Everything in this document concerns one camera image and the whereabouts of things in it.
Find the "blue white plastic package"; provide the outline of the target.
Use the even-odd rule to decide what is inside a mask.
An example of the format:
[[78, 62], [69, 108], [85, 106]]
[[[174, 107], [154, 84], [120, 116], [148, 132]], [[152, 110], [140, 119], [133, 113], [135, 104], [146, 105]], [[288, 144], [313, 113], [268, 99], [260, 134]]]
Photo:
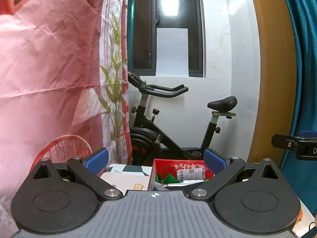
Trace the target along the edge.
[[169, 184], [163, 184], [163, 187], [183, 187], [188, 186], [192, 184], [199, 184], [203, 183], [205, 180], [203, 179], [197, 179], [197, 180], [178, 180], [177, 183], [169, 183]]

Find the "patterned white tablecloth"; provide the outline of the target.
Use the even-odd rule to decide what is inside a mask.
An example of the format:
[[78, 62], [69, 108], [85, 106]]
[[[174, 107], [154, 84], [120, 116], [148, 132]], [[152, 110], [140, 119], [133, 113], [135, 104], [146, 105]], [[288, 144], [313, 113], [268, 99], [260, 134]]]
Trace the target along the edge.
[[113, 163], [100, 177], [123, 194], [127, 190], [148, 190], [152, 167]]

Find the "red strawberry cardboard box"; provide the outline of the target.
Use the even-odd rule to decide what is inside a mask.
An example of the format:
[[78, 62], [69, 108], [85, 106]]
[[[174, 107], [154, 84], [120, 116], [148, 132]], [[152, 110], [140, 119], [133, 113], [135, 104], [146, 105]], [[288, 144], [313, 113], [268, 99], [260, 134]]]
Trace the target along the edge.
[[206, 167], [202, 160], [155, 159], [150, 174], [148, 190], [154, 190], [154, 184], [163, 186], [155, 182], [155, 177], [159, 175], [161, 178], [165, 178], [167, 174], [172, 174], [178, 180], [209, 180], [214, 176], [214, 173]]

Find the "green plush toy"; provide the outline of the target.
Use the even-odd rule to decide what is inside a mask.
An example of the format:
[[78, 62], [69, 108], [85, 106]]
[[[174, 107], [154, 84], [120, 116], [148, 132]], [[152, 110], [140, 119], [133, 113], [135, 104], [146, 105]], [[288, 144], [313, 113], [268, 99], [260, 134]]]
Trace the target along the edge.
[[178, 179], [174, 177], [172, 174], [167, 174], [165, 178], [161, 178], [159, 175], [156, 175], [155, 182], [162, 185], [179, 183]]

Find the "pink printed curtain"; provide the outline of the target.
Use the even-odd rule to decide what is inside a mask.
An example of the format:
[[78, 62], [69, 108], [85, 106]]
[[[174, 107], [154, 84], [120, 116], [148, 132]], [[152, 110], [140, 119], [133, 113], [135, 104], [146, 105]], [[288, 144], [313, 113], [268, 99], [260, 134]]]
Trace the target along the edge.
[[131, 160], [128, 0], [1, 0], [1, 237], [17, 231], [10, 206], [34, 160], [105, 147]]

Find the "teal curtain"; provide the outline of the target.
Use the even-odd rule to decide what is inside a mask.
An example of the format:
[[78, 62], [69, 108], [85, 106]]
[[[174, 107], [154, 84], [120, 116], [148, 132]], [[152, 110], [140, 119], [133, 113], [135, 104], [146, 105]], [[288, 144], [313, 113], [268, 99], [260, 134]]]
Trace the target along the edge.
[[[316, 131], [316, 0], [286, 0], [296, 46], [296, 102], [290, 134]], [[297, 196], [316, 215], [316, 161], [285, 151], [280, 169]]]

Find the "dark framed window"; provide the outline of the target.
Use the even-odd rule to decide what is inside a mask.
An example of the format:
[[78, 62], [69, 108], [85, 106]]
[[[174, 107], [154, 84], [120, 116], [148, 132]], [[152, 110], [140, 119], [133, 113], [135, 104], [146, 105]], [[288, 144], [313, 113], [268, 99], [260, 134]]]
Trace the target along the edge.
[[128, 0], [128, 69], [140, 76], [204, 76], [201, 0]]

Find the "wooden door frame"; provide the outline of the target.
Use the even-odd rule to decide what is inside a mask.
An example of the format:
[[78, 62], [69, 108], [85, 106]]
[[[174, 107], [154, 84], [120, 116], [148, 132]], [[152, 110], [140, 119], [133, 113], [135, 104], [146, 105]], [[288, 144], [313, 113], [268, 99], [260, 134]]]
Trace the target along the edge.
[[283, 150], [271, 145], [274, 134], [288, 135], [296, 100], [297, 63], [286, 0], [253, 0], [261, 53], [258, 112], [248, 162], [263, 158], [280, 164]]

